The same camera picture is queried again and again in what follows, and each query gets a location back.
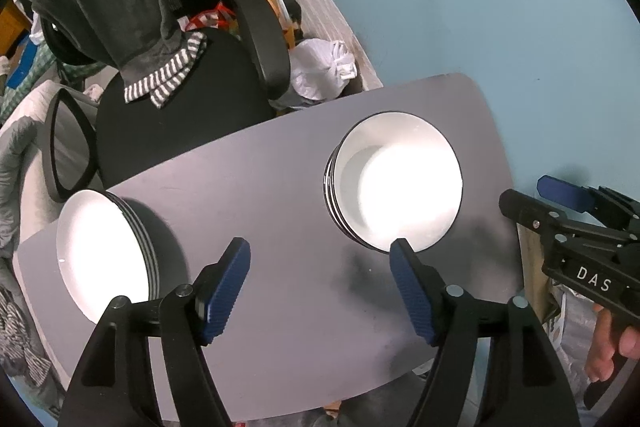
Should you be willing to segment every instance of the chair armrest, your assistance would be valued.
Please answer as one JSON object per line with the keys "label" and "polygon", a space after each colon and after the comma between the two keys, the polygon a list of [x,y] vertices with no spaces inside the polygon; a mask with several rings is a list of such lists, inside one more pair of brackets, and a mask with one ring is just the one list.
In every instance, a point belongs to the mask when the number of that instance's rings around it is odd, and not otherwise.
{"label": "chair armrest", "polygon": [[267,90],[277,100],[287,89],[291,74],[289,51],[278,17],[267,0],[232,0],[238,17],[242,43]]}
{"label": "chair armrest", "polygon": [[82,112],[89,120],[89,123],[93,128],[95,128],[95,119],[98,115],[98,102],[94,102],[83,92],[72,89],[71,87],[64,86],[62,89],[66,89],[69,94],[76,99],[76,102],[78,102],[80,109],[82,109]]}
{"label": "chair armrest", "polygon": [[[73,183],[72,187],[65,187],[62,184],[58,173],[58,166],[56,165],[56,118],[58,117],[58,110],[61,103],[68,108],[70,116],[74,118],[75,123],[78,125],[88,148],[87,165],[82,171],[82,174],[78,176],[78,180]],[[71,93],[66,89],[60,89],[49,104],[41,140],[42,169],[49,197],[53,201],[62,203],[68,200],[75,192],[78,192],[78,190],[87,188],[94,178],[98,167],[95,131],[84,112],[82,112],[78,102],[76,102]]]}

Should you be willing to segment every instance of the table top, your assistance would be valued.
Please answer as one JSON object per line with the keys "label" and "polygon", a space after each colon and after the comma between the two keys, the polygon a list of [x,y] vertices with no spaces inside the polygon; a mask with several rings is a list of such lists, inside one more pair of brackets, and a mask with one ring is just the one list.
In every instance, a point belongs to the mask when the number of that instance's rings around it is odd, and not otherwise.
{"label": "table top", "polygon": [[[252,267],[225,333],[204,348],[235,421],[357,396],[434,355],[409,322],[388,256],[347,238],[322,197],[333,149],[356,122],[382,110],[428,120],[460,163],[458,217],[421,259],[477,298],[507,301],[522,288],[515,227],[498,209],[500,193],[512,185],[510,170],[482,94],[461,74],[367,91],[276,118],[111,189],[148,229],[162,295],[193,282],[234,236],[249,241]],[[52,223],[20,246],[15,264],[65,380],[94,325],[66,291],[55,237]],[[150,339],[150,353],[162,418],[176,420],[159,339]]]}

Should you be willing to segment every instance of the red object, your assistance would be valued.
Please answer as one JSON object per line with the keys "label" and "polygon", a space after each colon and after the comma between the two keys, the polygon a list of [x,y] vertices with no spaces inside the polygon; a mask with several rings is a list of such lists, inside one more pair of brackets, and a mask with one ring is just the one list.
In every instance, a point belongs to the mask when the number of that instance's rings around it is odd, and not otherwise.
{"label": "red object", "polygon": [[219,28],[227,30],[229,23],[233,22],[236,14],[220,1],[213,10],[205,10],[189,19],[185,31],[199,30],[201,28]]}

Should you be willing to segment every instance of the human hand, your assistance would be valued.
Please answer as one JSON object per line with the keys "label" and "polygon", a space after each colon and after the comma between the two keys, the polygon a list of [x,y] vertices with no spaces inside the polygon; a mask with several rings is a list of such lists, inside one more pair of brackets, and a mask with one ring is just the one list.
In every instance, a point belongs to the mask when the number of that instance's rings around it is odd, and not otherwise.
{"label": "human hand", "polygon": [[593,306],[598,314],[593,340],[584,370],[592,382],[609,380],[613,374],[613,355],[616,351],[628,359],[640,359],[640,331],[629,326],[617,338],[612,331],[613,316],[599,304]]}

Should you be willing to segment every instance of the stack of bowls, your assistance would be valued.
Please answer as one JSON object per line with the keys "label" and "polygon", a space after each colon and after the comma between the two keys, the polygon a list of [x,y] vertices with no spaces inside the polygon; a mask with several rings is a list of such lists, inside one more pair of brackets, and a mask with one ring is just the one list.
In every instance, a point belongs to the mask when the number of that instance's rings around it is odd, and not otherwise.
{"label": "stack of bowls", "polygon": [[324,200],[335,224],[371,250],[406,238],[415,251],[439,241],[462,201],[462,174],[447,139],[406,112],[357,123],[324,170]]}
{"label": "stack of bowls", "polygon": [[158,260],[140,218],[110,192],[80,190],[65,203],[56,235],[58,267],[82,313],[97,323],[114,297],[160,296]]}

